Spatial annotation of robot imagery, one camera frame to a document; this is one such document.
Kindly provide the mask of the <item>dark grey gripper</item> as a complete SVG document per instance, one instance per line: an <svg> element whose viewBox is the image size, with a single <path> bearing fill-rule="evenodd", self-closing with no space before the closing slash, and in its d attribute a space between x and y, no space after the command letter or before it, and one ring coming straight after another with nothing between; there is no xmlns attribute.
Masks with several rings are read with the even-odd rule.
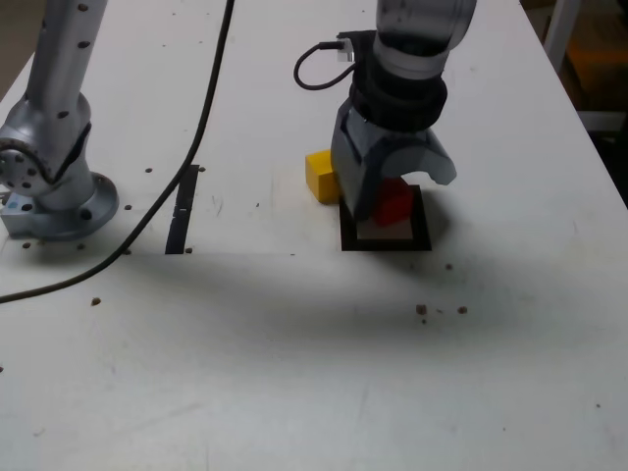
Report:
<svg viewBox="0 0 628 471"><path fill-rule="evenodd" d="M388 154L389 144L392 150ZM350 100L339 107L331 144L332 167L352 218L370 217L379 185L385 178L426 173L439 185L456 177L455 166L431 129L391 131L368 121Z"/></svg>

